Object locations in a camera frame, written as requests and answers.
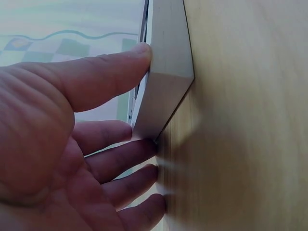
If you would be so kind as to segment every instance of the finger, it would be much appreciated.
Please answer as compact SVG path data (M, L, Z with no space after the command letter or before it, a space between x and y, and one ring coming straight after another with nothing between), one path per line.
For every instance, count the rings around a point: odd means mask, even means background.
M147 72L150 46L60 63L19 64L53 84L75 112L87 111L134 88Z
M137 172L103 184L102 188L116 209L122 209L144 194L157 181L157 167L146 165Z
M154 194L140 205L118 212L126 231L149 231L163 218L166 211L165 199Z
M116 148L85 158L94 178L107 183L156 154L154 142L148 140L129 142Z
M132 128L119 120L76 123L72 137L84 155L89 155L112 144L129 141Z

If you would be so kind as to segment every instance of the hand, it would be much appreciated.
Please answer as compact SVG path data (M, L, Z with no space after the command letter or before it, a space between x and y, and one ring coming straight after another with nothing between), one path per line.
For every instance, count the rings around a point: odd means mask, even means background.
M74 122L74 112L127 92L146 73L148 45L132 51L62 63L0 68L0 230L146 231L163 216L152 195L123 209L156 181L151 141L134 141L119 121Z

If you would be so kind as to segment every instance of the wooden surface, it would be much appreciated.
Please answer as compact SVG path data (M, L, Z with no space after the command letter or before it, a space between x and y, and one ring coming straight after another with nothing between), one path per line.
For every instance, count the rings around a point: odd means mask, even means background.
M156 230L308 230L308 1L185 5L196 80L161 139Z

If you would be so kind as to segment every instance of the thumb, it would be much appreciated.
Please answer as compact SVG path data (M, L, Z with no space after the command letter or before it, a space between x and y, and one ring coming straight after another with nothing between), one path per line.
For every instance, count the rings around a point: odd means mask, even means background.
M151 56L150 46L139 43L123 53L39 64L36 74L53 84L75 112L87 111L138 85L149 69Z

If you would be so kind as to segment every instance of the wavy line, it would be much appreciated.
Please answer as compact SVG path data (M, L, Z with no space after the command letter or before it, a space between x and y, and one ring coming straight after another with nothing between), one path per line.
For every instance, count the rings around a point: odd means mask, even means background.
M42 41L42 40L49 39L50 37L55 36L55 35L59 35L59 34L76 34L76 35L82 36L85 39L91 39L91 40L98 40L98 39L102 39L102 38L112 36L112 35L134 35L134 36L137 36L137 34L124 33L124 32L113 32L113 33L108 33L108 34L104 34L104 35L101 35L101 36L88 36L88 35L85 35L85 34L79 32L79 31L76 31L76 30L61 30L61 31L54 32L54 33L52 33L52 34L50 34L50 35L48 35L44 38L36 38L36 39L28 37L26 35L1 35L0 37L22 37L22 38L26 38L26 39L32 40L32 41Z

